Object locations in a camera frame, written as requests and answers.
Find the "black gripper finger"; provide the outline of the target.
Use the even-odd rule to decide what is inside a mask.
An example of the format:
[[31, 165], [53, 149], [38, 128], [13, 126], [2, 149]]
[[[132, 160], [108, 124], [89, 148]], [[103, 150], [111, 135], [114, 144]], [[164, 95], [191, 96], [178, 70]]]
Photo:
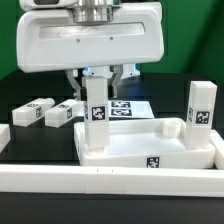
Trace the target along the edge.
[[114, 65], [110, 67], [110, 71], [113, 73], [110, 79], [110, 96], [113, 98], [117, 97], [117, 86], [123, 75], [123, 66], [122, 65]]

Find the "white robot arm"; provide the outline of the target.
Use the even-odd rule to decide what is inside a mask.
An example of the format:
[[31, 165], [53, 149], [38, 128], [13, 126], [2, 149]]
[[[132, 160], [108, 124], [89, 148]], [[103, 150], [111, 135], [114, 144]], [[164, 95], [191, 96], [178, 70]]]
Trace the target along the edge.
[[19, 0], [18, 67], [27, 73], [65, 70], [76, 97], [87, 97], [72, 72], [108, 66], [108, 95], [117, 95], [125, 64], [157, 62], [164, 54], [162, 5], [120, 0]]

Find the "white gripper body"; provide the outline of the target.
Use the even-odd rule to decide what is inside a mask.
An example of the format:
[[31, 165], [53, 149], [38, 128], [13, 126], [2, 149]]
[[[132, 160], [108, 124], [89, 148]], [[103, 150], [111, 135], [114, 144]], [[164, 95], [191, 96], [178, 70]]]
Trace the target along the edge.
[[25, 72], [156, 62], [164, 54], [159, 2], [22, 2], [17, 63]]

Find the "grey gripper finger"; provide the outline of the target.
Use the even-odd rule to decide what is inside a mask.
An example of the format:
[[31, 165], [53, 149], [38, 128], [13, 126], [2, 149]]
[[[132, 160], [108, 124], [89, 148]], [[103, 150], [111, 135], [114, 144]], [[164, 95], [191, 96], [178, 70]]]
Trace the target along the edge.
[[79, 85], [79, 83], [76, 80], [76, 78], [78, 77], [78, 70], [77, 69], [67, 70], [66, 76], [67, 76], [67, 79], [68, 79], [71, 87], [74, 90], [74, 94], [73, 94], [74, 98], [77, 100], [81, 100], [82, 99], [82, 87]]

